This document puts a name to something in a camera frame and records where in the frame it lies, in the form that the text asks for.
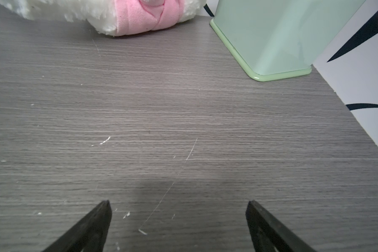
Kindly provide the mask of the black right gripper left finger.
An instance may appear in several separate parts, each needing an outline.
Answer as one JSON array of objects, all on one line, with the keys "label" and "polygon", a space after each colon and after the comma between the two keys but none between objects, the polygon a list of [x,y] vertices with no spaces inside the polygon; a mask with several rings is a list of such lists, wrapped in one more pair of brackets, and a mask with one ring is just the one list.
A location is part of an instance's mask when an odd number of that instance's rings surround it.
[{"label": "black right gripper left finger", "polygon": [[104,249],[111,219],[110,201],[102,201],[43,251],[101,252]]}]

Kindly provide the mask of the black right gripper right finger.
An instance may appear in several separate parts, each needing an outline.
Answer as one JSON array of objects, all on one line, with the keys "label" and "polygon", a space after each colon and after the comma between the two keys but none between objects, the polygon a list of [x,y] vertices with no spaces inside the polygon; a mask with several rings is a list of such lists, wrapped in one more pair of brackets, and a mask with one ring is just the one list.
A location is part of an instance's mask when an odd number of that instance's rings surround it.
[{"label": "black right gripper right finger", "polygon": [[315,252],[256,201],[249,201],[246,220],[257,252]]}]

